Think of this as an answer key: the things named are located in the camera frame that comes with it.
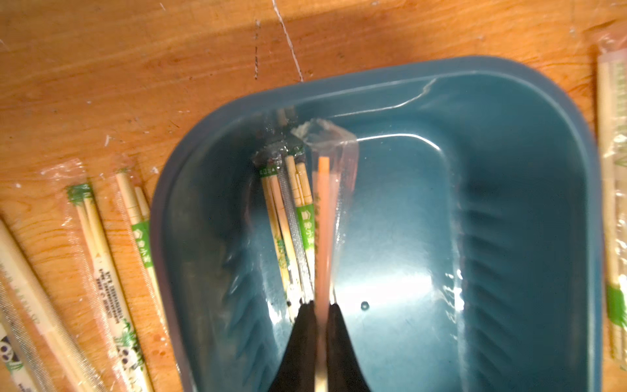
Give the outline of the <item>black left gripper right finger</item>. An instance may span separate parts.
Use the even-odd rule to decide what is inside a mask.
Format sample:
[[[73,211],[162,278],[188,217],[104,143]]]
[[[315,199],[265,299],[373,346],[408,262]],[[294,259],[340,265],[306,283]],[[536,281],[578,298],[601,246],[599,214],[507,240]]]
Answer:
[[[327,329],[328,390],[331,392],[370,392],[346,323],[337,304],[330,305]]]

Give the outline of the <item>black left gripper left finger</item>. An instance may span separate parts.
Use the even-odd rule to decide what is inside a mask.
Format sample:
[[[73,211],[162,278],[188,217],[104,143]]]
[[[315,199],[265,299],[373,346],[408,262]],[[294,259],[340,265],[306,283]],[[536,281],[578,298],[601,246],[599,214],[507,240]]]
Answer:
[[[314,392],[317,322],[314,303],[302,305],[269,392]]]

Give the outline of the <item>chopsticks green band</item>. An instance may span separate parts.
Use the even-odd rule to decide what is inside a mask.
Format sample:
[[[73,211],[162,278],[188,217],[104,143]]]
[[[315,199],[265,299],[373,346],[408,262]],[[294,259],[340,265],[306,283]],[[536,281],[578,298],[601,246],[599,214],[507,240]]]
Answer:
[[[256,153],[252,161],[261,177],[287,310],[291,322],[294,323],[304,300],[304,294],[300,282],[297,255],[279,184],[278,169],[267,153]]]

